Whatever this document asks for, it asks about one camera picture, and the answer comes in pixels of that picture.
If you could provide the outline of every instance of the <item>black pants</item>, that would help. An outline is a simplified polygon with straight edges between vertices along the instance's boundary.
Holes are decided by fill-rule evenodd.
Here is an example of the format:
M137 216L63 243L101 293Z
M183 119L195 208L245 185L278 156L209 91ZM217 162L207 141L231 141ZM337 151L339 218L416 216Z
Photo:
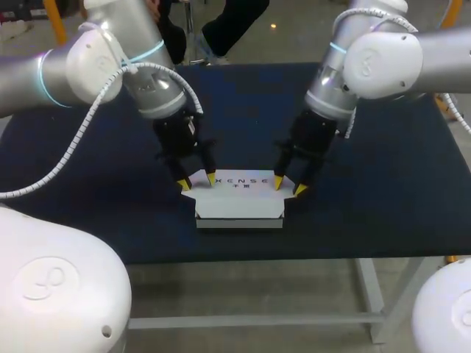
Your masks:
M202 32L213 53L219 57L238 42L269 6L270 0L226 0L222 14L203 26ZM162 38L174 64L185 57L185 32L169 18L172 0L160 0L160 23Z

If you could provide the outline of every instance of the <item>black fabric surface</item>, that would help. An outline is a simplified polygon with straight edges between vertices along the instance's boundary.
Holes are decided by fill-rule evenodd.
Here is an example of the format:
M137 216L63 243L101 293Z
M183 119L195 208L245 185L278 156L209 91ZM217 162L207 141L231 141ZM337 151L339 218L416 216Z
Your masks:
M271 169L316 66L181 68L205 109L220 168ZM86 109L14 117L0 142L0 190L40 179L56 164ZM126 95L98 111L75 155L43 189L9 206L84 230L125 263L471 253L471 180L446 123L424 96L361 102L350 140L337 140L317 192L287 202L283 231L196 229L183 198L154 159L158 144ZM189 171L198 160L186 163ZM288 175L295 177L300 164Z

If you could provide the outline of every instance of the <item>xense logo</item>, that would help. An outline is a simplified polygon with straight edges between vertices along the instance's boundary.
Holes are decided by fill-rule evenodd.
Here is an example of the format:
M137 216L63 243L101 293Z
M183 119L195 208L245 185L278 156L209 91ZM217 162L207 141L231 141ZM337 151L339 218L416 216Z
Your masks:
M262 183L268 184L268 179L216 179L216 184L233 184L233 188L241 188L242 186L244 189L249 189L250 185Z

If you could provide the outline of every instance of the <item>shoe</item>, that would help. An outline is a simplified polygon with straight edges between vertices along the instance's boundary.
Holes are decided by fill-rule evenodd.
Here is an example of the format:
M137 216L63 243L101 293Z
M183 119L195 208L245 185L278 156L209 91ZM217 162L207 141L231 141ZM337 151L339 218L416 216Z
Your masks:
M205 58L208 65L230 65L226 57L218 57L213 53L202 33L196 37L196 49Z

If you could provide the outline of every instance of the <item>white spiral cable wrap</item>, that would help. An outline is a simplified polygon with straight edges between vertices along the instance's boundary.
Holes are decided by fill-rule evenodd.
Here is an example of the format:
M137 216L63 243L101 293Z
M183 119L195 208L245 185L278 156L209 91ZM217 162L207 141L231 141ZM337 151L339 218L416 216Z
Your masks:
M404 17L397 16L397 15L391 15L390 13L378 9L367 9L367 8L358 8L358 9L350 9L342 12L339 16L337 16L336 20L333 22L333 31L336 31L337 26L340 24L341 21L343 21L345 18L353 16L353 15L368 15L368 16L374 16L378 18L382 18L383 21L381 21L379 24L375 25L375 27L372 28L372 31L375 31L381 24L383 24L384 21L391 21L394 22L395 24L398 24L405 29L407 29L408 32L418 32L418 29L414 27L412 24L410 24ZM441 95L443 100L446 102L448 107L450 108L451 113L455 116L456 120L464 127L464 129L471 134L471 127L468 125L468 123L464 120L464 118L461 116L460 112L458 111L458 108L456 108L455 103L453 102L451 96L449 93L444 93ZM350 134L352 133L353 126L355 124L355 115L356 115L356 109L353 111L352 117L350 119L350 125L348 126L347 133L345 134L345 138L350 138Z
M125 74L128 71L134 71L136 68L154 68L160 71L163 71L167 73L172 79L174 79L180 86L188 92L188 95L193 99L195 109L198 113L203 114L203 109L201 107L201 104L199 103L199 99L196 96L196 93L194 92L193 88L181 77L177 72L171 70L170 68L167 68L162 65L157 65L154 63L134 63L131 66L124 66L123 68L120 68L115 72L106 82L106 84L103 86L102 90L100 91L100 94L96 97L95 101L91 105L87 115L85 116L85 119L82 122L82 125L80 126L79 130L75 134L74 139L72 140L71 144L67 148L67 151L63 155L63 157L60 159L59 163L47 174L45 177L43 177L41 180L38 182L35 182L34 184L27 186L25 188L15 190L15 191L10 191L7 193L0 193L0 199L14 199L19 196L24 196L27 195L28 193L32 193L33 191L36 191L37 189L42 188L44 185L46 185L48 182L50 182L52 179L54 179L57 174L64 168L64 165L70 160L72 154L74 153L75 149L77 148L77 145L79 144L80 140L83 137L83 134L85 133L85 130L88 128L88 125L90 125L91 120L95 116L96 110L98 109L99 105L102 103L103 98L105 97L106 93L110 89L110 86L120 77L121 75Z

